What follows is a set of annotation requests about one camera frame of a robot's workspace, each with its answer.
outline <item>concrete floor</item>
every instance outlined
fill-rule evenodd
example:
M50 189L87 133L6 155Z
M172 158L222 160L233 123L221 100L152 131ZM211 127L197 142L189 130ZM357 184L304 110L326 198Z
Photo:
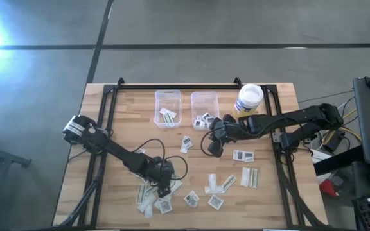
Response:
M106 4L0 0L0 45L95 44ZM161 43L370 43L370 0L115 1L104 44ZM70 148L61 131L79 111L93 53L0 51L0 149L33 159L29 168L10 171L0 230L50 226ZM302 101L351 90L353 78L370 76L370 49L102 51L93 82L230 82L235 76L293 82ZM299 105L340 105L351 96ZM349 127L358 131L357 122ZM349 207L326 201L330 223L354 227Z

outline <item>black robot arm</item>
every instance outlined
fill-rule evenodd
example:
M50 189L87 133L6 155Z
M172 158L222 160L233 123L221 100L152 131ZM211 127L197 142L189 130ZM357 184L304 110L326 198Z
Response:
M90 153L107 151L122 160L123 165L131 172L157 185L159 197L171 193L170 180L175 171L169 160L126 150L109 139L108 131L98 128L95 121L83 115L74 115L62 132L67 142L82 144Z
M343 123L344 120L337 107L325 103L280 115L249 115L239 118L238 121L227 114L223 120L216 118L211 123L209 138L213 142L209 145L208 151L213 156L220 157L225 143L257 139L275 129L299 125L300 129L280 135L280 148L285 151L297 148L301 140L316 132L336 130Z

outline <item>wooden tabletop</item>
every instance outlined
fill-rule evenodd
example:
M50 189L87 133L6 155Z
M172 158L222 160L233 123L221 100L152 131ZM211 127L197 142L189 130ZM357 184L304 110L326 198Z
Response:
M292 83L278 83L277 88L282 111L298 110L294 85ZM97 120L102 90L103 84L87 85L80 111L81 115ZM195 90L181 90L181 127L159 129L154 124L155 90L118 91L116 113L112 124L114 130L112 140L128 150L134 150L144 141L157 137L166 146L166 156L180 155L184 157L188 162L189 171L182 180L182 186L171 199L173 211L162 215L157 208L153 207L154 216L146 219L138 211L136 205L137 188L142 181L130 174L120 160L109 155L102 187L97 228L286 228L269 135L260 139L226 144L221 158L205 156L200 151L199 144L206 131L196 131L191 125L190 95L192 92ZM216 90L216 93L222 117L232 110L238 91ZM264 103L258 107L258 113L266 114ZM106 111L104 122L107 120L107 115ZM288 131L295 129L296 127L290 127ZM187 154L179 152L181 139L184 135L189 135L194 144ZM204 141L204 147L207 148L207 145L208 141ZM146 154L152 157L162 155L162 149L157 142L150 142L144 148ZM234 149L254 151L255 161L251 163L234 161L232 157ZM82 147L79 145L72 147L70 157L81 151ZM184 163L176 158L172 159L172 162L176 174L182 175ZM68 163L54 224L62 222L80 200L84 190L88 163L88 153L76 157ZM257 189L240 186L242 167L259 169ZM306 151L297 152L294 168L301 197L311 211L322 222L327 223L310 154ZM219 211L208 205L211 195L204 193L204 186L208 185L208 174L210 173L216 173L218 185L222 184L230 174L237 177L235 184L225 194L218 195L224 199L224 204ZM195 191L200 197L197 208L189 207L183 200L183 197L190 191ZM295 218L292 200L290 200L290 207Z

